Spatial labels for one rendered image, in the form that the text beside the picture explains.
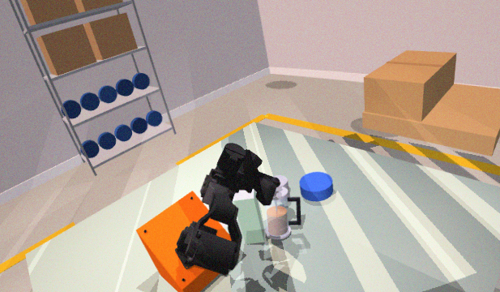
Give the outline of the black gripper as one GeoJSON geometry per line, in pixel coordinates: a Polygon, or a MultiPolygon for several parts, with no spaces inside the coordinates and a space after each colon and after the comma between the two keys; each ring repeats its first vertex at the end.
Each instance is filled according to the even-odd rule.
{"type": "Polygon", "coordinates": [[[240,179],[236,193],[246,191],[248,194],[251,194],[254,189],[257,192],[256,199],[263,205],[271,204],[276,188],[280,186],[280,182],[271,180],[274,177],[259,172],[258,169],[253,173],[254,179],[243,177],[243,173],[236,173],[235,175],[236,178],[240,179]]]}

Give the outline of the glass coffee press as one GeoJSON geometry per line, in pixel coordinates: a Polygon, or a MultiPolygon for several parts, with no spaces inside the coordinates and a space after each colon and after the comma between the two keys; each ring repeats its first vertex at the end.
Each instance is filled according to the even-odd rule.
{"type": "Polygon", "coordinates": [[[300,196],[288,197],[285,187],[277,187],[270,205],[265,205],[267,228],[265,233],[272,239],[287,238],[291,234],[289,225],[301,225],[300,196]],[[288,221],[288,201],[296,201],[297,221],[288,221]]]}

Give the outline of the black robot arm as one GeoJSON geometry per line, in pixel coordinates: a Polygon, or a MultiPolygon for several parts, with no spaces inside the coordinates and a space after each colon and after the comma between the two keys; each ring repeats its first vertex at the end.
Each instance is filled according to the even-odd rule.
{"type": "Polygon", "coordinates": [[[242,240],[237,223],[238,207],[233,204],[240,181],[235,174],[240,172],[243,177],[254,179],[253,173],[262,162],[238,144],[224,146],[216,168],[206,174],[201,186],[202,202],[209,204],[209,211],[198,221],[192,221],[177,240],[175,252],[185,269],[197,265],[225,276],[229,269],[235,269],[242,240]],[[228,226],[231,241],[217,236],[217,229],[204,225],[210,218],[228,226]]]}

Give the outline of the blue short cylinder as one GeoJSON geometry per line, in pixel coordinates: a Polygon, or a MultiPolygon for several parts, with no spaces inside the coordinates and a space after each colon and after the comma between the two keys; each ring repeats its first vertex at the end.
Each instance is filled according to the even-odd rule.
{"type": "Polygon", "coordinates": [[[310,201],[323,201],[333,192],[331,175],[314,172],[303,176],[300,181],[301,196],[310,201]]]}

